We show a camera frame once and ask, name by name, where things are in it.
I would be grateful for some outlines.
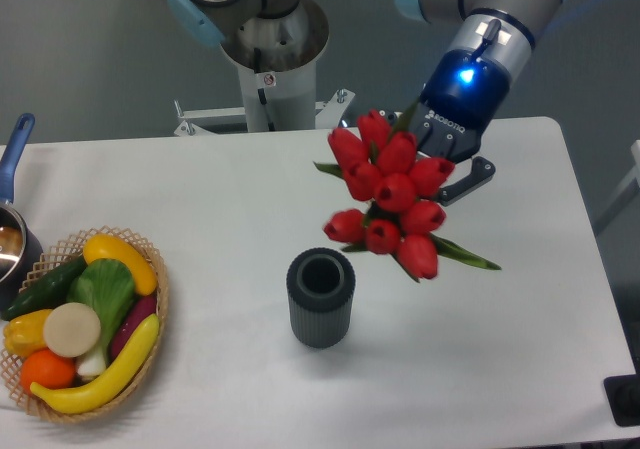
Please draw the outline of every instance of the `yellow bell pepper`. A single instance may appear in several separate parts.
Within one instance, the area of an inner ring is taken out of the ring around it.
[[[12,319],[4,326],[4,347],[10,354],[26,358],[47,347],[42,335],[44,321],[51,309],[30,312]]]

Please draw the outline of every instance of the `yellow pepper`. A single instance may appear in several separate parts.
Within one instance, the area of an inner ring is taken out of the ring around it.
[[[122,262],[133,276],[136,294],[148,296],[156,290],[158,280],[153,268],[133,246],[110,234],[96,234],[82,249],[87,264],[98,259],[116,259]]]
[[[47,347],[42,335],[44,321],[51,309],[30,312],[12,319],[4,327],[4,347],[10,354],[26,358],[36,351]]]

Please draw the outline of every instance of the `gray floor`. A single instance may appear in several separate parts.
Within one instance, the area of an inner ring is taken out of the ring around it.
[[[331,26],[318,98],[346,87],[356,112],[402,110],[456,32],[405,20],[392,0],[315,1]],[[568,0],[498,114],[560,122],[592,219],[640,139],[639,13],[640,0]],[[187,38],[165,0],[0,0],[0,142],[26,111],[32,142],[169,137],[176,98],[241,105],[234,69]],[[638,240],[636,200],[598,240],[626,326],[640,321]]]

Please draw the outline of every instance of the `blue light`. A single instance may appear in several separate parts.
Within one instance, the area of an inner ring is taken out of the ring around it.
[[[473,81],[473,76],[475,75],[475,73],[476,71],[474,71],[473,69],[463,69],[458,73],[458,79],[460,79],[465,84],[470,84],[471,81]]]

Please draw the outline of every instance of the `white table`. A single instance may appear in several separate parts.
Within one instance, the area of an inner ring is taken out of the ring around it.
[[[326,135],[30,145],[15,206],[43,245],[102,225],[148,237],[170,272],[171,320],[122,410],[73,427],[0,410],[2,447],[469,449],[640,435],[606,402],[603,379],[633,365],[550,119],[491,125],[483,154],[497,174],[440,230],[503,271],[443,260],[415,284],[390,257],[349,256],[349,333],[324,351],[300,344],[287,268],[305,249],[339,247],[322,225],[354,206],[313,167],[332,160]]]

